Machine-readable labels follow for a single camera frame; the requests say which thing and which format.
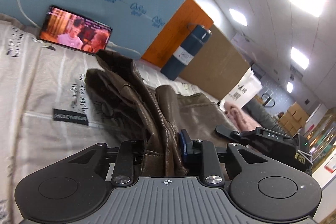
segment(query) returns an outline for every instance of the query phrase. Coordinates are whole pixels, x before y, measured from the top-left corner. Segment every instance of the orange board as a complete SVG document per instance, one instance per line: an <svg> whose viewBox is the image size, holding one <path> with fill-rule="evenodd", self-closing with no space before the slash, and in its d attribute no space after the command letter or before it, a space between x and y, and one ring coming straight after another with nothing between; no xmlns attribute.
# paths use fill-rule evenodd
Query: orange board
<svg viewBox="0 0 336 224"><path fill-rule="evenodd" d="M186 0L181 5L143 54L142 59L162 68L194 28L190 26L188 29L189 24L203 25L207 29L213 25L212 19L194 0Z"/></svg>

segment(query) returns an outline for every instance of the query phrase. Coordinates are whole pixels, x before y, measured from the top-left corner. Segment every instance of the smartphone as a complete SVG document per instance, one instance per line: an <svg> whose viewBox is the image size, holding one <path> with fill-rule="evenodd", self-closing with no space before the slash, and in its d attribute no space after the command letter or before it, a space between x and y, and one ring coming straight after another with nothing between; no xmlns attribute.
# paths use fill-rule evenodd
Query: smartphone
<svg viewBox="0 0 336 224"><path fill-rule="evenodd" d="M110 26L52 5L47 12L39 38L95 54L98 50L105 49L111 34Z"/></svg>

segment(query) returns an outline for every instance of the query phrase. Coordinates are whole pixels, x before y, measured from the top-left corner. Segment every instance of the metal screw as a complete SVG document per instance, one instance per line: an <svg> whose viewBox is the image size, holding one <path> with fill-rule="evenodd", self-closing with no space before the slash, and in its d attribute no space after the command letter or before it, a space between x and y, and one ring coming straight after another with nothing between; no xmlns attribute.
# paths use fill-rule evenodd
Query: metal screw
<svg viewBox="0 0 336 224"><path fill-rule="evenodd" d="M114 180L115 183L125 184L127 182L130 182L131 179L128 176L119 175L119 176L114 177L113 180Z"/></svg>
<svg viewBox="0 0 336 224"><path fill-rule="evenodd" d="M215 175L212 175L212 176L208 176L206 177L205 179L208 183L211 183L211 184L217 184L217 183L220 183L223 181L223 179L219 176L215 176Z"/></svg>

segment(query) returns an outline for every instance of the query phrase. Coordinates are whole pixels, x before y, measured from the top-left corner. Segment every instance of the cardboard sheet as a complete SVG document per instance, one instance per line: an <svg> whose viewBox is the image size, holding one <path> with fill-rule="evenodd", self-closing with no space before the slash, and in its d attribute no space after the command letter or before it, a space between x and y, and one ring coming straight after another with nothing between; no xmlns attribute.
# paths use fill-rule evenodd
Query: cardboard sheet
<svg viewBox="0 0 336 224"><path fill-rule="evenodd" d="M223 99L250 68L236 48L213 25L212 35L179 75L218 100Z"/></svg>

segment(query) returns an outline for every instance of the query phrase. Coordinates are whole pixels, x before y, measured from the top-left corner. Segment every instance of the brown fabric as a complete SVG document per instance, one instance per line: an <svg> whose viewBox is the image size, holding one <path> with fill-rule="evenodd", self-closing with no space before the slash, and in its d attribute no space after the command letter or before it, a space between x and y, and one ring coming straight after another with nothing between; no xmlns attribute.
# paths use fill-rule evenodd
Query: brown fabric
<svg viewBox="0 0 336 224"><path fill-rule="evenodd" d="M178 133L186 129L191 139L226 146L227 140L214 133L219 124L236 130L219 107L203 94L175 94L170 86L149 90L132 59L117 52L99 51L96 58L105 70L90 69L85 83L89 95L104 98L125 122L139 127L129 139L144 140L142 176L184 176Z"/></svg>
<svg viewBox="0 0 336 224"><path fill-rule="evenodd" d="M171 86L163 85L156 89L156 98L174 131L178 133L185 129L192 140L207 140L215 146L226 147L229 140L214 132L216 126L222 124L232 131L237 130L218 105L203 93L183 96L175 94Z"/></svg>
<svg viewBox="0 0 336 224"><path fill-rule="evenodd" d="M186 175L175 132L165 120L155 97L142 82L134 61L110 51L99 51L96 58L105 71L87 71L87 90L104 97L116 111L142 128L142 135L128 136L144 140L141 175Z"/></svg>

